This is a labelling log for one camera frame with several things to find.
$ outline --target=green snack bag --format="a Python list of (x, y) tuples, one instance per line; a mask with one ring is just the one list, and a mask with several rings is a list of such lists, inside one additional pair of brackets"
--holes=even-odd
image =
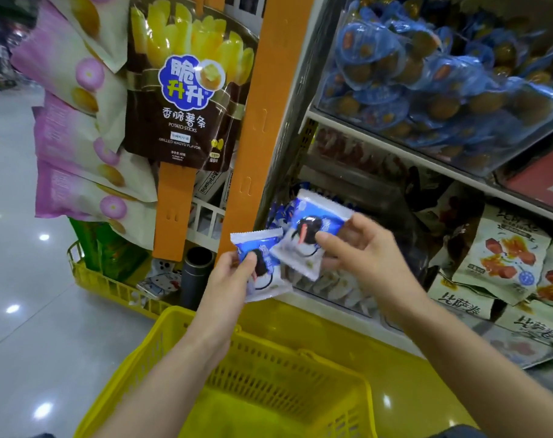
[(108, 226), (103, 222), (94, 221), (79, 221), (73, 218), (68, 218), (74, 232), (78, 237), (78, 242), (84, 252), (84, 262), (90, 270), (100, 272), (100, 260), (98, 257), (98, 243), (96, 240), (96, 232), (102, 226)]
[(122, 238), (104, 224), (97, 230), (98, 257), (102, 274), (124, 281), (147, 259), (149, 251)]

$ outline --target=yellow shopping basket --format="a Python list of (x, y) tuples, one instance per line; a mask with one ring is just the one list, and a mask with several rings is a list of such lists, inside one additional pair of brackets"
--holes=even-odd
[[(90, 438), (183, 336), (194, 312), (166, 309), (112, 376), (74, 438)], [(180, 437), (376, 438), (369, 383), (315, 354), (236, 328)]]

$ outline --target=metal shelf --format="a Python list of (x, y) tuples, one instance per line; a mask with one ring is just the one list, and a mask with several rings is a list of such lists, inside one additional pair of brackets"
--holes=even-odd
[(363, 131), (351, 124), (339, 120), (338, 118), (317, 110), (313, 105), (309, 106), (307, 112), (305, 113), (304, 120), (308, 118), (315, 120), (317, 123), (326, 125), (331, 129), (343, 132), (350, 137), (360, 139), (368, 144), (372, 144), (392, 154), (398, 155), (401, 158), (412, 161), (419, 166), (429, 168), (454, 180), (460, 181), (461, 183), (478, 189), (489, 196), (500, 198), (501, 200), (515, 204), (518, 207), (531, 211), (535, 214), (542, 215), (543, 217), (553, 221), (553, 208), (550, 206), (546, 206), (537, 200), (532, 200), (531, 198), (525, 197), (521, 194), (504, 189), (497, 184), (488, 183), (483, 178), (470, 175), (467, 172), (449, 166), (446, 163), (435, 160), (408, 147), (399, 145), (389, 139)]

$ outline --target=pink snack bag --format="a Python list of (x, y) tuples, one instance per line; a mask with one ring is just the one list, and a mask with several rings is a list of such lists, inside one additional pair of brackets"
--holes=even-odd
[(11, 64), (72, 107), (96, 116), (106, 147), (118, 150), (125, 136), (125, 81), (47, 0), (41, 2), (35, 29), (13, 50)]
[(35, 153), (40, 160), (146, 203), (157, 200), (149, 161), (124, 148), (106, 147), (95, 118), (45, 93), (43, 107), (33, 108)]
[(131, 243), (152, 250), (156, 214), (155, 203), (142, 203), (45, 161), (37, 161), (38, 218), (67, 215), (77, 220), (104, 221)]
[(50, 0), (112, 72), (126, 63), (130, 0)]

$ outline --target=penguin logo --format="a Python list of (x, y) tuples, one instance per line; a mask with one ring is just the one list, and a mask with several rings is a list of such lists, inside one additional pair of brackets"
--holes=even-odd
[(291, 235), (291, 241), (294, 243), (298, 235), (298, 241), (294, 245), (301, 256), (307, 257), (315, 254), (319, 247), (316, 247), (315, 235), (321, 230), (323, 220), (320, 217), (304, 217), (299, 220), (296, 230)]
[(256, 290), (266, 289), (272, 284), (272, 273), (268, 273), (268, 267), (266, 267), (262, 250), (253, 249), (251, 252), (256, 255), (256, 267), (252, 274), (252, 278), (254, 278), (254, 288)]

